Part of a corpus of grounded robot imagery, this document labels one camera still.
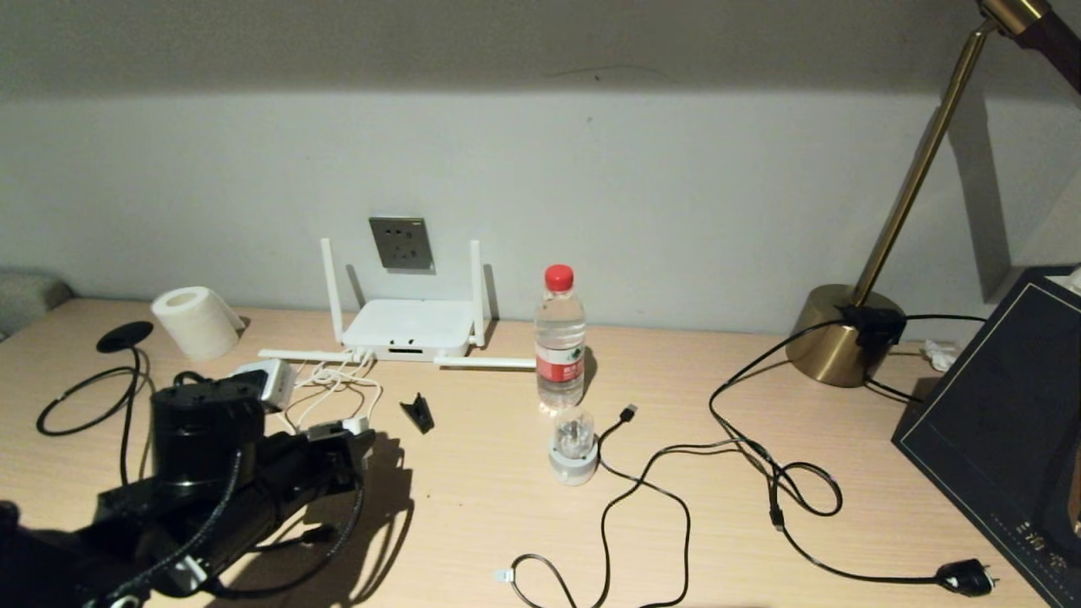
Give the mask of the grey wall socket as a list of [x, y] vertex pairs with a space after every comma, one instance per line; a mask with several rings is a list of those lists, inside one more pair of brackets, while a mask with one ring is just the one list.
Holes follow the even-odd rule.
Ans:
[[424, 219], [368, 219], [383, 269], [391, 273], [435, 274], [432, 246]]

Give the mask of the white wifi router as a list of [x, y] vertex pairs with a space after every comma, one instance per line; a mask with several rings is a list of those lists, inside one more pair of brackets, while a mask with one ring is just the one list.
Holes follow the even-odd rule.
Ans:
[[345, 323], [341, 310], [339, 282], [334, 273], [331, 240], [320, 240], [322, 267], [329, 296], [334, 338], [341, 351], [262, 349], [261, 358], [282, 361], [363, 364], [364, 361], [430, 362], [440, 368], [535, 369], [535, 359], [470, 357], [472, 349], [484, 349], [486, 331], [486, 274], [481, 259], [481, 242], [470, 242], [470, 299], [368, 301], [351, 323]]

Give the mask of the brass desk lamp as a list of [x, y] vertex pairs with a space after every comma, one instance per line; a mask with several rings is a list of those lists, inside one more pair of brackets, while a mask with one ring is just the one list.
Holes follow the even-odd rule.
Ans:
[[[857, 388], [872, 380], [888, 353], [862, 351], [855, 330], [842, 323], [837, 307], [888, 307], [904, 310], [875, 288], [888, 265], [904, 224], [915, 208], [940, 145], [976, 70], [984, 47], [992, 35], [1043, 57], [1081, 94], [1081, 35], [1062, 19], [1051, 0], [975, 0], [980, 23], [967, 34], [953, 70], [926, 131], [916, 146], [895, 204], [888, 213], [869, 257], [854, 285], [819, 285], [810, 292], [784, 347], [788, 361], [818, 383]], [[911, 316], [904, 314], [908, 320]]]

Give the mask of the white power adapter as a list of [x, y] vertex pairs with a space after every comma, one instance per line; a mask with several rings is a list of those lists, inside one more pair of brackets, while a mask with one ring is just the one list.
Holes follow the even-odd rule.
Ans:
[[321, 440], [351, 440], [371, 429], [368, 417], [355, 417], [312, 425], [302, 432], [310, 442]]

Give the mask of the small black clip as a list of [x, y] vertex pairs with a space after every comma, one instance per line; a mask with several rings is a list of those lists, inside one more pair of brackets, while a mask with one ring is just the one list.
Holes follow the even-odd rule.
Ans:
[[429, 431], [435, 428], [432, 409], [430, 409], [427, 398], [421, 392], [417, 392], [416, 396], [411, 401], [408, 401], [408, 404], [399, 404], [399, 407], [403, 415], [410, 420], [410, 423], [421, 432], [421, 435], [428, 434]]

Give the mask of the white toilet paper roll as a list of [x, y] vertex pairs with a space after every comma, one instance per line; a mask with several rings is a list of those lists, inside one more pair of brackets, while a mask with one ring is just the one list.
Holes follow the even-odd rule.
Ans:
[[233, 351], [246, 327], [206, 287], [184, 287], [155, 298], [150, 310], [190, 361], [212, 361]]

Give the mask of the black round desk grommet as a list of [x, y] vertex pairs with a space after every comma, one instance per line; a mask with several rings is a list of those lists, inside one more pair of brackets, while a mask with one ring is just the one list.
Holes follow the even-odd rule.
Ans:
[[152, 334], [154, 330], [155, 325], [151, 322], [123, 323], [101, 336], [95, 349], [101, 354], [135, 349], [144, 339]]

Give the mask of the small white dome humidifier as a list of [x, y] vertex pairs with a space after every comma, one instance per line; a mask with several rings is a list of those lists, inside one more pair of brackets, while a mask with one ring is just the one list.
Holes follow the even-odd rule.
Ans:
[[591, 480], [599, 459], [593, 415], [580, 405], [557, 413], [547, 449], [553, 477], [568, 487]]

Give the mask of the clear water bottle red cap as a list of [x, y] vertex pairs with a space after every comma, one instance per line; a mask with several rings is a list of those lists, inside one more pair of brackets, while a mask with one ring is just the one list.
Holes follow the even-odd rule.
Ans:
[[575, 273], [570, 265], [547, 267], [543, 298], [535, 310], [538, 404], [552, 415], [580, 404], [584, 396], [586, 314], [575, 287]]

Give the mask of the white power adapter plug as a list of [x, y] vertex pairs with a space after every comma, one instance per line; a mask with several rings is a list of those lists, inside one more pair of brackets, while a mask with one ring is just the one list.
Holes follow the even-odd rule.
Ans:
[[289, 362], [270, 358], [239, 366], [227, 380], [253, 386], [266, 412], [283, 413], [292, 401], [296, 372]]

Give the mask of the black inline switch box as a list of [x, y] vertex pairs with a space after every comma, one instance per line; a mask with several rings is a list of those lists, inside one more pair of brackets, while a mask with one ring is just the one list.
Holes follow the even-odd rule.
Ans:
[[862, 351], [888, 353], [899, 343], [907, 317], [895, 308], [888, 307], [855, 307], [846, 304], [837, 307], [842, 323], [852, 327], [855, 334], [855, 345]]

